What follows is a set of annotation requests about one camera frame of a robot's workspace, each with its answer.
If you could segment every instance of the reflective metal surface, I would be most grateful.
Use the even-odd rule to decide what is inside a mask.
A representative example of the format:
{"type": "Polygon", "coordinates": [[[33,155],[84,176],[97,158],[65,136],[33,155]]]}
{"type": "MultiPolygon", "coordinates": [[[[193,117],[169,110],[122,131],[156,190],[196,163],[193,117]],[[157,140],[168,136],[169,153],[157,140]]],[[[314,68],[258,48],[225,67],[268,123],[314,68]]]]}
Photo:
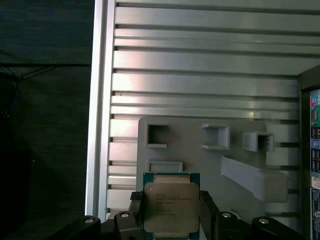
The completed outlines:
{"type": "Polygon", "coordinates": [[[106,219],[115,1],[95,1],[85,214],[106,219]]]}
{"type": "Polygon", "coordinates": [[[283,127],[280,124],[267,124],[266,131],[274,133],[274,141],[280,143],[299,143],[299,126],[289,124],[283,127]]]}
{"type": "Polygon", "coordinates": [[[275,147],[274,152],[266,152],[267,166],[300,166],[299,149],[275,147]]]}
{"type": "Polygon", "coordinates": [[[108,201],[108,156],[109,156],[109,142],[110,142],[110,107],[112,95],[112,73],[113,73],[113,54],[114,54],[114,29],[115,29],[115,11],[116,1],[107,1],[106,12],[106,31],[102,30],[105,35],[101,36],[105,41],[105,50],[101,52],[104,54],[103,67],[103,91],[101,96],[101,142],[100,142],[100,162],[99,162],[99,198],[98,198],[98,217],[103,222],[106,220],[108,201]]]}
{"type": "Polygon", "coordinates": [[[148,107],[148,106],[112,106],[111,113],[116,115],[177,116],[238,119],[277,119],[298,120],[297,111],[259,111],[237,109],[209,109],[190,107],[148,107]]]}
{"type": "Polygon", "coordinates": [[[164,8],[117,7],[116,24],[230,30],[314,32],[317,15],[275,14],[239,11],[203,11],[164,8]]]}
{"type": "MultiPolygon", "coordinates": [[[[216,59],[211,63],[208,62],[207,65],[211,69],[211,67],[214,67],[215,62],[218,61],[219,59],[216,59]]],[[[211,75],[187,75],[177,73],[114,73],[112,81],[112,90],[129,93],[147,92],[195,95],[297,98],[298,81],[295,78],[282,79],[279,77],[254,75],[230,76],[221,74],[219,75],[214,73],[211,75]]]]}
{"type": "MultiPolygon", "coordinates": [[[[89,150],[101,146],[101,159],[97,152],[88,153],[88,180],[94,178],[92,167],[101,166],[99,217],[108,215],[106,208],[116,212],[129,206],[141,116],[265,121],[276,145],[275,152],[266,153],[266,166],[292,169],[284,172],[290,189],[298,189],[293,167],[300,162],[297,74],[320,64],[320,2],[116,2],[117,7],[115,0],[107,2],[108,26],[100,27],[100,39],[107,36],[105,51],[100,50],[106,61],[98,62],[99,68],[92,65],[91,84],[97,85],[99,69],[105,81],[99,96],[103,109],[97,88],[91,86],[88,143],[89,150]],[[97,118],[101,111],[103,120],[97,118]],[[98,119],[95,126],[92,116],[98,119]]],[[[97,54],[92,59],[101,60],[97,54]]],[[[297,218],[278,217],[298,210],[295,196],[290,199],[268,205],[267,213],[297,229],[297,218]]]]}
{"type": "Polygon", "coordinates": [[[117,69],[296,76],[320,64],[316,57],[281,57],[190,52],[115,51],[117,69]]]}
{"type": "Polygon", "coordinates": [[[97,216],[98,214],[98,186],[99,186],[99,117],[98,104],[101,91],[100,79],[103,73],[100,71],[101,56],[103,51],[101,43],[101,31],[104,26],[103,0],[96,0],[94,7],[94,27],[92,47],[92,68],[91,68],[91,85],[90,85],[90,106],[89,106],[89,127],[88,127],[88,148],[87,148],[87,165],[86,165],[86,188],[85,188],[85,207],[84,214],[97,216]]]}
{"type": "MultiPolygon", "coordinates": [[[[260,34],[260,33],[241,33],[241,32],[223,32],[223,31],[186,31],[186,30],[162,30],[162,29],[130,29],[117,28],[115,30],[115,42],[119,40],[171,40],[182,41],[183,44],[188,45],[189,41],[213,41],[217,43],[242,43],[242,44],[259,44],[264,45],[282,45],[294,46],[295,49],[302,49],[304,47],[319,47],[319,36],[299,36],[299,35],[276,35],[276,34],[260,34]]],[[[125,46],[129,43],[120,41],[125,46]]]]}
{"type": "Polygon", "coordinates": [[[274,203],[268,202],[265,204],[265,210],[269,213],[277,212],[287,212],[287,213],[296,213],[299,210],[299,195],[298,194],[289,194],[287,202],[284,203],[274,203]]]}
{"type": "Polygon", "coordinates": [[[211,109],[259,109],[296,111],[298,104],[291,101],[241,99],[239,97],[199,96],[113,96],[112,104],[118,106],[170,106],[211,109]]]}
{"type": "Polygon", "coordinates": [[[257,8],[257,9],[281,9],[281,10],[320,10],[320,2],[317,0],[116,0],[117,3],[130,4],[165,4],[181,6],[212,6],[233,8],[257,8]]]}

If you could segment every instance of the gray 3d-printed holder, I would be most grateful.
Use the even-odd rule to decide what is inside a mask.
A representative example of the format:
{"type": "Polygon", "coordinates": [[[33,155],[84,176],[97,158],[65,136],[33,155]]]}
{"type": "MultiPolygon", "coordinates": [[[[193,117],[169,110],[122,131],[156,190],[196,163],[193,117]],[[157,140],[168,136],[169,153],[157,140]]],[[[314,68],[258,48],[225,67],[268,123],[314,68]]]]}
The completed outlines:
{"type": "Polygon", "coordinates": [[[211,129],[216,131],[216,134],[212,135],[212,138],[215,137],[215,144],[202,144],[203,149],[208,150],[228,150],[230,148],[230,128],[226,124],[202,124],[204,129],[211,129]]]}
{"type": "MultiPolygon", "coordinates": [[[[137,191],[143,189],[143,173],[151,170],[150,167],[148,169],[148,161],[156,161],[156,167],[161,170],[163,167],[159,162],[164,162],[164,166],[169,162],[182,162],[183,172],[200,173],[201,190],[209,191],[220,209],[231,208],[245,221],[265,214],[263,201],[221,175],[222,155],[264,169],[264,150],[243,149],[244,133],[266,133],[263,121],[143,117],[138,126],[137,191]]],[[[166,172],[180,169],[178,165],[173,166],[170,165],[166,172]]]]}
{"type": "Polygon", "coordinates": [[[221,175],[228,177],[266,203],[285,203],[288,200],[288,175],[221,156],[221,175]]]}

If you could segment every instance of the sticker label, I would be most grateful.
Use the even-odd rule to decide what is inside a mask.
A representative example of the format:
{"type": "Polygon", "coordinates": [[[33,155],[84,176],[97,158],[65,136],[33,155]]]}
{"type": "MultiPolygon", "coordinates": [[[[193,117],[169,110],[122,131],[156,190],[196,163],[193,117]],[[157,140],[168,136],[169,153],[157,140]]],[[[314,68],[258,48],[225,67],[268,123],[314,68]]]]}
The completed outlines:
{"type": "MultiPolygon", "coordinates": [[[[312,177],[312,185],[319,187],[320,177],[312,177]]],[[[320,190],[311,188],[311,239],[320,240],[320,190]]]]}
{"type": "Polygon", "coordinates": [[[311,186],[314,189],[319,189],[320,190],[320,177],[318,177],[318,176],[311,177],[311,186]]]}

